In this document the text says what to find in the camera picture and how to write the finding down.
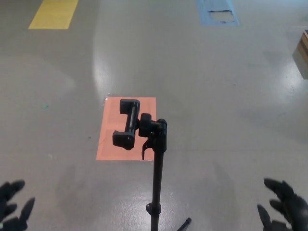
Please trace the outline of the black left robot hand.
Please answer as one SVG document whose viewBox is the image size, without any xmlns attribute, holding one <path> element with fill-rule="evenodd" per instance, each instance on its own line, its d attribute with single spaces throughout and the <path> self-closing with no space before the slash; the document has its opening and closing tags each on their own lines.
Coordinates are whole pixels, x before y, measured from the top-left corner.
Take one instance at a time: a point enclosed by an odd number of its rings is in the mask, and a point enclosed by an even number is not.
<svg viewBox="0 0 308 231">
<path fill-rule="evenodd" d="M 17 209 L 17 204 L 9 204 L 9 201 L 25 186 L 24 180 L 5 182 L 0 187 L 0 230 L 1 231 L 26 231 L 28 220 L 32 213 L 35 197 L 30 198 L 21 210 L 19 217 L 5 220 Z"/>
</svg>

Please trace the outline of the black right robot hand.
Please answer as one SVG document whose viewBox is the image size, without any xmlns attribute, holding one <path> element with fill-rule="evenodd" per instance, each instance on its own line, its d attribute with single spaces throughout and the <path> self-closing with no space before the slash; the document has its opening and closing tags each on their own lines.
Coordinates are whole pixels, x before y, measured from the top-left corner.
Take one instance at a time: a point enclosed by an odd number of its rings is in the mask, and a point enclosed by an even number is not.
<svg viewBox="0 0 308 231">
<path fill-rule="evenodd" d="M 266 188 L 276 194 L 277 199 L 270 199 L 270 206 L 279 212 L 291 225 L 271 219 L 269 213 L 261 204 L 257 205 L 264 231 L 306 231 L 308 229 L 308 203 L 296 194 L 286 181 L 271 178 L 263 179 Z"/>
</svg>

